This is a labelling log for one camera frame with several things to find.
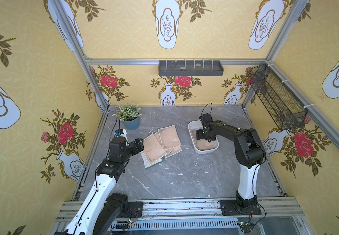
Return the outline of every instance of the potted plant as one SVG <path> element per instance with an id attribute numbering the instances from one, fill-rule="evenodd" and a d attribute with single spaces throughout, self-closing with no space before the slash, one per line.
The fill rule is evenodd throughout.
<path id="1" fill-rule="evenodd" d="M 137 108 L 137 105 L 128 103 L 125 107 L 120 107 L 113 116 L 119 116 L 126 129 L 134 130 L 139 127 L 140 109 L 141 108 Z"/>

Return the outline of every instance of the mounting plate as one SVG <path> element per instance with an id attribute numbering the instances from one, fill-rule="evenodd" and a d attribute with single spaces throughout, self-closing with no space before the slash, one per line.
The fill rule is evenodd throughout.
<path id="1" fill-rule="evenodd" d="M 220 210 L 222 211 L 222 215 L 249 215 L 249 212 L 252 211 L 253 215 L 260 215 L 261 209 L 258 205 L 251 206 L 249 208 L 244 209 L 247 212 L 237 212 L 236 211 L 236 202 L 237 200 L 220 200 Z"/>

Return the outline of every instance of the yellow wallpaper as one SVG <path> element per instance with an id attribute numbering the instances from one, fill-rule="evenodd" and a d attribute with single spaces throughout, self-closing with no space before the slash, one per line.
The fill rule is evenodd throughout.
<path id="1" fill-rule="evenodd" d="M 163 42 L 161 47 L 158 40 L 163 37 L 158 37 L 161 33 L 156 30 L 153 4 L 158 19 L 163 8 L 170 7 L 175 15 L 170 16 L 171 23 L 175 25 L 179 14 L 175 0 L 68 2 L 73 2 L 77 11 L 83 50 L 89 58 L 265 58 L 287 16 L 281 12 L 289 11 L 289 0 L 178 0 L 183 13 L 176 32 L 174 27 L 168 29 L 174 36 L 164 39 L 175 40 L 176 44 Z M 268 8 L 276 10 L 274 16 L 266 15 Z M 267 25 L 261 24 L 259 42 L 251 44 L 251 48 L 259 50 L 249 47 L 256 12 L 260 20 L 268 18 Z"/>
<path id="2" fill-rule="evenodd" d="M 256 99 L 255 104 L 248 106 L 248 114 L 263 143 L 270 133 L 267 143 L 271 147 L 264 144 L 268 151 L 273 149 L 276 143 L 273 141 L 275 132 L 272 131 L 277 126 L 259 98 Z M 290 135 L 285 131 L 277 134 L 277 146 L 278 148 L 283 146 L 283 149 L 281 153 L 274 153 L 270 159 L 288 195 L 294 195 L 299 201 L 315 235 L 339 234 L 337 218 L 339 217 L 339 150 L 329 142 L 310 117 L 306 118 L 306 123 L 303 128 L 293 130 L 293 133 L 289 132 Z M 312 163 L 317 166 L 317 170 L 314 170 L 317 172 L 315 176 Z M 291 165 L 291 171 L 286 169 L 288 165 Z"/>
<path id="3" fill-rule="evenodd" d="M 325 80 L 339 64 L 339 1 L 309 3 L 312 19 L 296 22 L 275 63 L 339 129 L 339 88 Z"/>
<path id="4" fill-rule="evenodd" d="M 0 110 L 7 113 L 0 115 L 0 234 L 24 225 L 22 235 L 49 234 L 76 185 L 63 176 L 61 159 L 66 162 L 78 157 L 76 153 L 86 159 L 101 112 L 90 106 L 85 76 L 43 1 L 0 0 L 0 88 L 0 102 L 4 98 L 6 106 L 0 105 Z M 41 118 L 54 122 L 52 110 L 59 115 L 57 109 L 65 120 L 55 121 L 60 127 L 54 129 Z M 19 119 L 8 123 L 4 117 Z M 11 126 L 1 129 L 7 123 Z M 48 150 L 52 142 L 55 149 Z M 45 165 L 41 157 L 59 148 L 69 156 L 56 160 L 57 154 L 52 154 Z"/>
<path id="5" fill-rule="evenodd" d="M 241 103 L 249 88 L 249 69 L 255 66 L 224 65 L 220 77 L 168 78 L 158 76 L 157 65 L 100 65 L 92 69 L 111 104 L 161 105 L 164 84 L 170 83 L 172 86 L 168 90 L 172 90 L 170 96 L 173 96 L 174 104 L 192 105 Z"/>

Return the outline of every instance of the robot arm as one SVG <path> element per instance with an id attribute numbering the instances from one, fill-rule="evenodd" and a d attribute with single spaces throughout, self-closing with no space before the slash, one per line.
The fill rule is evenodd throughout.
<path id="1" fill-rule="evenodd" d="M 56 232 L 55 235 L 99 235 L 109 228 L 115 218 L 127 212 L 126 195 L 114 193 L 108 197 L 106 204 L 105 201 L 125 172 L 129 158 L 144 150 L 143 139 L 127 143 L 126 131 L 118 129 L 109 147 L 110 152 L 98 166 L 94 184 L 81 208 L 64 232 Z"/>
<path id="2" fill-rule="evenodd" d="M 235 153 L 240 163 L 240 184 L 236 191 L 235 209 L 238 214 L 248 214 L 257 208 L 256 182 L 258 169 L 265 156 L 263 144 L 257 131 L 240 129 L 225 124 L 221 120 L 214 121 L 210 114 L 200 116 L 203 129 L 197 130 L 197 140 L 216 140 L 221 135 L 234 142 Z"/>

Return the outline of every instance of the stack of papers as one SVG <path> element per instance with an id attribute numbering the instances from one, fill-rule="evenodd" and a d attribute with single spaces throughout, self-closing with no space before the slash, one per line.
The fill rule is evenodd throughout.
<path id="1" fill-rule="evenodd" d="M 145 168 L 162 161 L 163 158 L 182 151 L 175 125 L 160 128 L 155 134 L 144 139 L 144 150 L 141 152 Z"/>

